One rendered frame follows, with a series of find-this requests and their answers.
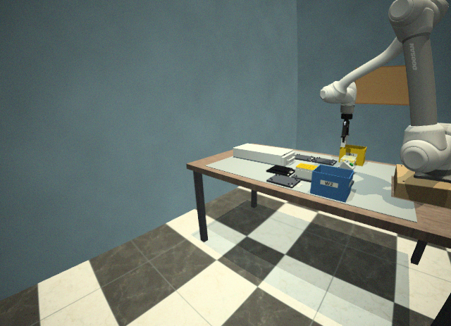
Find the pale grey bench mat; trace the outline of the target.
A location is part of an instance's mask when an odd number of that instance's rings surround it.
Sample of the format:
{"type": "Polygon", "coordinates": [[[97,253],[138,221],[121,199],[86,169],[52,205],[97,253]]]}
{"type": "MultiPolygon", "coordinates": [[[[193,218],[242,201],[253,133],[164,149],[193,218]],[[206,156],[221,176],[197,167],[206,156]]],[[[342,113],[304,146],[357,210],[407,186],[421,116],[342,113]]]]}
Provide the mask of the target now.
{"type": "MultiPolygon", "coordinates": [[[[291,189],[296,192],[302,192],[304,194],[336,201],[334,199],[310,194],[310,182],[301,181],[298,183],[302,184],[301,187],[296,187],[298,185],[297,184],[293,188],[267,182],[266,180],[268,178],[275,175],[273,173],[266,172],[266,170],[274,166],[268,163],[261,163],[231,156],[230,158],[226,158],[205,166],[272,184],[278,187],[291,189]]],[[[363,166],[356,165],[356,168],[353,169],[354,183],[352,185],[350,195],[348,196],[346,202],[336,202],[403,220],[417,222],[413,201],[391,197],[391,176],[394,177],[395,168],[396,166],[366,161],[363,166]]]]}

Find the blue bin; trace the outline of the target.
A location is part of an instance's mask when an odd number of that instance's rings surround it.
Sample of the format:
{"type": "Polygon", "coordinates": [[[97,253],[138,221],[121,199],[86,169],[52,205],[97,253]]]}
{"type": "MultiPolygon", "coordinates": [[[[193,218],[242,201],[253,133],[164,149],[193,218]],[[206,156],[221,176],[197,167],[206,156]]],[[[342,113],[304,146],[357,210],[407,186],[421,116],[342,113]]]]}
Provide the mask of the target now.
{"type": "Polygon", "coordinates": [[[310,194],[346,202],[351,192],[353,174],[353,170],[320,164],[312,171],[310,194]]]}

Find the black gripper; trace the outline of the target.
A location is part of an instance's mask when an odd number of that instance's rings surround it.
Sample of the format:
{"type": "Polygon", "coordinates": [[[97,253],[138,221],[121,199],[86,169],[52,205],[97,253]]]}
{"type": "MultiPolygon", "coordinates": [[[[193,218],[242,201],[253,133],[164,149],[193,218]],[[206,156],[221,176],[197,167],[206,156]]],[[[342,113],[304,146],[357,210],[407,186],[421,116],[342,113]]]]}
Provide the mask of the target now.
{"type": "Polygon", "coordinates": [[[344,119],[344,122],[343,122],[343,126],[342,126],[342,140],[341,140],[341,147],[345,147],[345,145],[347,144],[347,139],[348,139],[348,134],[349,134],[349,124],[350,124],[350,122],[349,122],[349,120],[351,120],[352,119],[352,115],[353,114],[344,114],[344,113],[342,113],[341,114],[341,119],[344,119]]]}

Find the yellow open-top bin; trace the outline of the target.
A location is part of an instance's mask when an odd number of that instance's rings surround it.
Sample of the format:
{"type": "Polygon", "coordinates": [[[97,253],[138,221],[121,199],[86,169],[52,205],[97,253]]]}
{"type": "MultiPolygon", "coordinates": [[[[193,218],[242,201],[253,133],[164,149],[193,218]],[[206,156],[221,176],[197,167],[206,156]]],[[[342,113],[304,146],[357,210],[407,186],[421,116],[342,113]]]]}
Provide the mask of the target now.
{"type": "Polygon", "coordinates": [[[339,155],[339,163],[340,159],[346,156],[354,156],[357,157],[356,165],[363,166],[364,157],[366,156],[366,147],[365,146],[355,146],[355,145],[345,145],[345,147],[340,147],[340,155],[339,155]],[[345,148],[346,147],[346,148],[345,148]],[[365,154],[364,154],[365,153],[365,154]]]}

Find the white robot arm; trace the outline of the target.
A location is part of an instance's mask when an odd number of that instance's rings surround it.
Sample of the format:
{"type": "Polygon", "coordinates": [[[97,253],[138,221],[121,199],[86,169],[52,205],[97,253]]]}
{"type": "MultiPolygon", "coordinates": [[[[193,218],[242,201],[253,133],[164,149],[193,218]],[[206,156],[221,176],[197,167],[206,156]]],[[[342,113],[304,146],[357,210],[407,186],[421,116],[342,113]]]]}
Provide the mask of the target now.
{"type": "Polygon", "coordinates": [[[400,159],[414,178],[451,183],[451,124],[437,124],[435,78],[430,34],[448,10],[446,0],[396,0],[388,19],[396,38],[379,56],[324,87],[323,101],[354,113],[355,80],[378,69],[404,52],[411,125],[404,131],[400,159]]]}

